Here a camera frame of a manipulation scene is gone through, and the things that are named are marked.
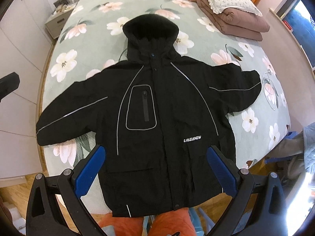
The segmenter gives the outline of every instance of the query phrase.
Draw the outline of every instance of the drawer handle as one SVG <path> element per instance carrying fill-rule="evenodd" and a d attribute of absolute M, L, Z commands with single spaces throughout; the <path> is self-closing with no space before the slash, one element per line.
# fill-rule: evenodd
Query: drawer handle
<path fill-rule="evenodd" d="M 61 23 L 61 22 L 64 21 L 64 20 L 65 20 L 64 18 L 61 19 L 61 20 L 58 20 L 58 21 L 57 21 L 57 24 Z"/>

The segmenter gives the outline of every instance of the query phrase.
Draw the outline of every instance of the jacket hood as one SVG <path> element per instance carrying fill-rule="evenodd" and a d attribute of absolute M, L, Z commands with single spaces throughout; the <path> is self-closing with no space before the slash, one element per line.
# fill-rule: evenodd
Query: jacket hood
<path fill-rule="evenodd" d="M 161 59 L 180 56 L 173 44 L 178 36 L 178 26 L 163 16 L 140 15 L 122 28 L 128 38 L 127 58 L 131 62 L 147 64 L 152 54 Z"/>

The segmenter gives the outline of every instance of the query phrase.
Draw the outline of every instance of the blue gripper pad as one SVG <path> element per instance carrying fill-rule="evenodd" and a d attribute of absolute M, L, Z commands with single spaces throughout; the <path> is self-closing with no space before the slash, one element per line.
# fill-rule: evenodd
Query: blue gripper pad
<path fill-rule="evenodd" d="M 207 150 L 207 160 L 224 192 L 234 198 L 237 194 L 236 179 L 212 147 Z"/>
<path fill-rule="evenodd" d="M 99 146 L 94 155 L 87 162 L 75 181 L 74 192 L 78 198 L 88 193 L 97 173 L 103 165 L 106 157 L 105 148 Z"/>

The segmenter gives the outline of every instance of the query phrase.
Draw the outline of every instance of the reflective piping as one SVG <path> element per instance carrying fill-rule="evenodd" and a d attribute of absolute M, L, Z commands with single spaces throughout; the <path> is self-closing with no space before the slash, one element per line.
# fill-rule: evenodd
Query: reflective piping
<path fill-rule="evenodd" d="M 151 97 L 152 97 L 152 102 L 153 102 L 153 111 L 154 111 L 154 117 L 155 117 L 155 125 L 154 125 L 154 127 L 151 127 L 151 128 L 148 128 L 148 129 L 130 129 L 130 128 L 128 128 L 128 126 L 127 126 L 127 119 L 128 119 L 128 112 L 129 112 L 129 105 L 130 105 L 130 99 L 131 99 L 132 90 L 134 89 L 134 87 L 139 87 L 139 86 L 149 86 L 150 91 L 151 91 Z M 156 115 L 155 115 L 154 100 L 153 100 L 153 93 L 152 93 L 151 86 L 150 86 L 150 85 L 147 85 L 147 84 L 141 84 L 141 85 L 134 85 L 134 86 L 132 86 L 131 92 L 130 92 L 130 97 L 129 97 L 127 115 L 126 115 L 126 128 L 127 128 L 128 130 L 146 131 L 146 130 L 154 129 L 154 128 L 156 127 L 156 125 L 157 125 L 157 117 L 156 117 Z"/>
<path fill-rule="evenodd" d="M 140 73 L 140 71 L 142 70 L 142 68 L 144 67 L 144 65 L 140 68 L 140 70 L 136 73 L 136 75 L 134 76 L 134 78 L 132 79 L 131 83 L 129 84 L 126 92 L 125 92 L 125 95 L 123 96 L 122 98 L 122 101 L 120 103 L 120 107 L 119 107 L 119 112 L 118 112 L 118 119 L 117 119 L 117 130 L 116 130 L 116 146 L 117 146 L 117 155 L 118 155 L 118 124 L 119 124 L 119 116 L 120 116 L 120 110 L 121 110 L 121 106 L 122 106 L 122 103 L 123 103 L 123 100 L 125 99 L 125 96 L 131 86 L 131 84 L 133 83 L 133 81 L 136 79 L 137 75 Z"/>
<path fill-rule="evenodd" d="M 252 88 L 256 87 L 258 84 L 261 84 L 261 82 L 257 83 L 255 86 L 252 86 L 251 88 L 247 89 L 247 90 L 251 90 Z M 229 91 L 229 90 L 218 90 L 214 87 L 209 87 L 210 89 L 214 89 L 216 91 Z"/>
<path fill-rule="evenodd" d="M 196 87 L 196 85 L 195 85 L 182 71 L 180 71 L 176 66 L 174 66 L 174 64 L 173 64 L 172 62 L 171 62 L 171 65 L 172 65 L 173 67 L 175 67 L 176 70 L 179 71 L 188 81 L 190 81 L 190 83 L 196 88 L 196 90 L 198 91 L 198 93 L 200 94 L 200 96 L 202 97 L 202 99 L 204 100 L 204 97 L 202 96 L 201 92 L 198 90 L 198 88 Z M 216 131 L 216 133 L 217 133 L 217 136 L 219 136 L 218 129 L 217 129 L 216 124 L 215 124 L 215 120 L 213 119 L 213 116 L 212 116 L 212 114 L 211 114 L 211 112 L 210 112 L 210 109 L 209 109 L 209 107 L 208 107 L 208 105 L 207 105 L 207 102 L 206 102 L 205 100 L 204 100 L 204 103 L 206 104 L 206 106 L 207 106 L 207 108 L 208 108 L 208 111 L 209 111 L 209 113 L 210 113 L 210 115 L 211 115 L 213 124 L 215 125 L 215 131 Z"/>
<path fill-rule="evenodd" d="M 129 208 L 128 208 L 128 205 L 126 205 L 126 206 L 127 206 L 128 212 L 129 212 L 129 216 L 131 217 L 131 215 L 130 215 L 130 210 L 129 210 Z"/>
<path fill-rule="evenodd" d="M 50 125 L 52 125 L 53 123 L 55 123 L 55 122 L 57 122 L 57 121 L 59 121 L 59 120 L 65 118 L 65 117 L 67 117 L 67 116 L 69 116 L 69 115 L 72 115 L 73 113 L 75 113 L 75 112 L 77 112 L 77 111 L 79 111 L 79 110 L 81 110 L 81 109 L 83 109 L 83 108 L 86 108 L 86 107 L 88 107 L 88 106 L 94 105 L 94 104 L 96 104 L 97 102 L 102 101 L 102 100 L 107 99 L 107 98 L 108 98 L 108 97 L 101 98 L 101 99 L 99 99 L 99 100 L 97 100 L 97 101 L 95 101 L 95 102 L 93 102 L 93 103 L 90 103 L 90 104 L 88 104 L 88 105 L 86 105 L 86 106 L 80 107 L 80 108 L 74 110 L 73 112 L 70 112 L 70 113 L 68 113 L 68 114 L 66 114 L 66 115 L 64 115 L 64 116 L 62 116 L 61 118 L 59 118 L 59 119 L 57 119 L 57 120 L 54 120 L 53 122 L 51 122 L 51 123 L 47 124 L 46 126 L 43 126 L 42 128 L 40 128 L 40 129 L 36 132 L 36 134 L 38 134 L 42 129 L 44 129 L 44 128 L 50 126 Z"/>

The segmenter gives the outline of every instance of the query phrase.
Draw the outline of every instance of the jacket sleeve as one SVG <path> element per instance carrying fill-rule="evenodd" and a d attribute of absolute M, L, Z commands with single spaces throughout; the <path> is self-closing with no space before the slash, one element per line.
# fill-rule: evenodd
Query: jacket sleeve
<path fill-rule="evenodd" d="M 223 103 L 225 114 L 240 112 L 255 102 L 261 92 L 257 71 L 242 71 L 233 63 L 207 66 L 207 83 L 211 96 Z"/>
<path fill-rule="evenodd" d="M 106 92 L 100 91 L 101 73 L 75 82 L 43 111 L 36 124 L 40 146 L 62 143 L 89 131 L 96 131 L 98 107 L 106 102 Z"/>

